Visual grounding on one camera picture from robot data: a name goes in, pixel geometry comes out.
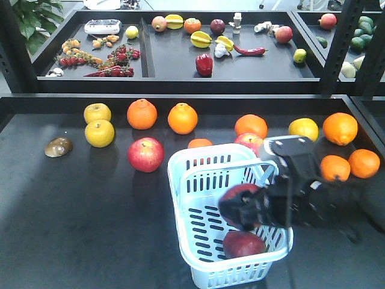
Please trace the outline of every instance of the orange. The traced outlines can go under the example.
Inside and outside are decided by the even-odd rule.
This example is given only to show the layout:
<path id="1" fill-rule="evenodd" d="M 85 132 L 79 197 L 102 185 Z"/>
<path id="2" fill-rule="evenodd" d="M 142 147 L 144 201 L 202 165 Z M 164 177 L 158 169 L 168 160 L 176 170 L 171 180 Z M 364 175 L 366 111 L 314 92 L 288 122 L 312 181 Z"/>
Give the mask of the orange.
<path id="1" fill-rule="evenodd" d="M 170 110 L 168 124 L 177 134 L 189 134 L 198 124 L 198 114 L 188 104 L 180 102 Z"/>
<path id="2" fill-rule="evenodd" d="M 235 133 L 240 135 L 245 132 L 252 132 L 260 138 L 265 138 L 268 132 L 266 121 L 255 114 L 246 114 L 240 117 L 235 123 Z"/>
<path id="3" fill-rule="evenodd" d="M 346 146 L 355 139 L 359 126 L 350 114 L 334 113 L 324 120 L 322 129 L 329 141 L 339 146 Z"/>
<path id="4" fill-rule="evenodd" d="M 195 18 L 186 19 L 186 21 L 183 25 L 186 32 L 189 34 L 192 34 L 196 31 L 199 31 L 201 26 L 202 26 L 202 23 L 200 23 L 200 21 L 198 19 L 195 19 Z"/>
<path id="5" fill-rule="evenodd" d="M 156 107 L 144 98 L 131 103 L 127 110 L 128 123 L 135 129 L 151 128 L 157 117 Z"/>
<path id="6" fill-rule="evenodd" d="M 200 148 L 202 146 L 212 146 L 213 143 L 206 138 L 195 138 L 188 143 L 187 148 Z"/>
<path id="7" fill-rule="evenodd" d="M 336 180 L 345 182 L 349 178 L 350 165 L 349 162 L 338 155 L 327 155 L 320 164 L 321 175 L 327 181 Z"/>
<path id="8" fill-rule="evenodd" d="M 368 149 L 355 150 L 349 157 L 351 173 L 358 178 L 367 179 L 374 176 L 380 168 L 380 158 Z"/>

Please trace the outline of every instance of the pomegranate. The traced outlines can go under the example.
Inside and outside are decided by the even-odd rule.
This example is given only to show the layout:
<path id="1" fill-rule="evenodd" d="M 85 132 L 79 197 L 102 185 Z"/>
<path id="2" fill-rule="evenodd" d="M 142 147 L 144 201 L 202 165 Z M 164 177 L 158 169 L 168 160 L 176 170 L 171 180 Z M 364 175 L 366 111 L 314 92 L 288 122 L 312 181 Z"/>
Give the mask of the pomegranate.
<path id="1" fill-rule="evenodd" d="M 155 31 L 162 32 L 167 28 L 167 21 L 163 16 L 157 16 L 152 19 L 151 26 Z"/>
<path id="2" fill-rule="evenodd" d="M 288 26 L 281 26 L 277 29 L 275 37 L 279 43 L 287 43 L 293 38 L 293 31 Z"/>
<path id="3" fill-rule="evenodd" d="M 321 19 L 318 20 L 319 25 L 325 29 L 330 30 L 337 24 L 337 17 L 334 14 L 326 13 L 321 16 Z"/>

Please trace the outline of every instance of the yellow fruit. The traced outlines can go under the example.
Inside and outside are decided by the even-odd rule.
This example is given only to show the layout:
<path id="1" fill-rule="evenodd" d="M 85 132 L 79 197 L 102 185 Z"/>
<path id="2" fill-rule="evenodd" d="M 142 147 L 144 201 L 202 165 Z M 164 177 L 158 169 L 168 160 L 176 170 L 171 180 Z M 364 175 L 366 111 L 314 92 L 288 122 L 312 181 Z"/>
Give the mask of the yellow fruit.
<path id="1" fill-rule="evenodd" d="M 216 41 L 216 43 L 222 43 L 224 47 L 226 47 L 227 51 L 233 50 L 234 42 L 230 39 L 228 39 L 226 36 L 219 36 Z"/>
<path id="2" fill-rule="evenodd" d="M 308 137 L 312 141 L 318 138 L 318 125 L 312 119 L 296 119 L 289 125 L 289 134 Z"/>
<path id="3" fill-rule="evenodd" d="M 190 36 L 191 43 L 198 48 L 207 48 L 211 44 L 211 37 L 203 31 L 196 31 Z"/>
<path id="4" fill-rule="evenodd" d="M 90 145 L 104 148 L 114 140 L 115 130 L 111 122 L 99 119 L 90 122 L 85 127 L 84 134 Z"/>
<path id="5" fill-rule="evenodd" d="M 139 35 L 139 30 L 136 26 L 128 26 L 128 28 L 126 29 L 126 36 L 128 39 L 134 39 L 134 38 L 137 38 Z"/>
<path id="6" fill-rule="evenodd" d="M 183 18 L 178 14 L 169 14 L 165 17 L 167 22 L 167 28 L 179 29 L 183 27 Z"/>
<path id="7" fill-rule="evenodd" d="M 84 109 L 84 120 L 86 123 L 90 123 L 93 120 L 104 119 L 111 120 L 111 110 L 108 106 L 101 103 L 90 104 Z"/>

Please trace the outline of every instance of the lemon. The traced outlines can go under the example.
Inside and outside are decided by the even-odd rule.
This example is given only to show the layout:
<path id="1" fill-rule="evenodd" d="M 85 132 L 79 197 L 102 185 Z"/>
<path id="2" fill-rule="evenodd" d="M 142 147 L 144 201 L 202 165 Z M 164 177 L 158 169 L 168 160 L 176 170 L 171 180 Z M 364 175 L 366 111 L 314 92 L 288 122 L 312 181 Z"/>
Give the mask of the lemon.
<path id="1" fill-rule="evenodd" d="M 85 138 L 96 148 L 108 146 L 115 137 L 115 130 L 111 122 L 99 119 L 90 122 L 84 130 Z"/>
<path id="2" fill-rule="evenodd" d="M 314 120 L 306 117 L 296 119 L 289 125 L 289 134 L 308 137 L 312 141 L 316 141 L 318 138 L 318 125 L 314 122 Z"/>
<path id="3" fill-rule="evenodd" d="M 136 37 L 138 37 L 139 35 L 139 30 L 136 26 L 128 26 L 128 28 L 126 29 L 126 36 L 128 39 L 134 39 Z"/>

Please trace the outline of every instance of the yellow lime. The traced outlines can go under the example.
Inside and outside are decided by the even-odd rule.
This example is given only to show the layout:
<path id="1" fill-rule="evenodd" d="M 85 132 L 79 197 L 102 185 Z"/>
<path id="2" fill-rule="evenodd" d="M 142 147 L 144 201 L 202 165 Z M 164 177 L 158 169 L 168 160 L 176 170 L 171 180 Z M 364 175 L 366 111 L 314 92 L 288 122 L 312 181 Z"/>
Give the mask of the yellow lime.
<path id="1" fill-rule="evenodd" d="M 306 117 L 296 119 L 289 125 L 289 134 L 308 137 L 312 141 L 316 141 L 318 138 L 318 126 L 314 120 Z"/>
<path id="2" fill-rule="evenodd" d="M 128 26 L 128 28 L 126 29 L 126 36 L 128 39 L 134 39 L 136 37 L 138 37 L 139 35 L 139 30 L 136 26 Z"/>

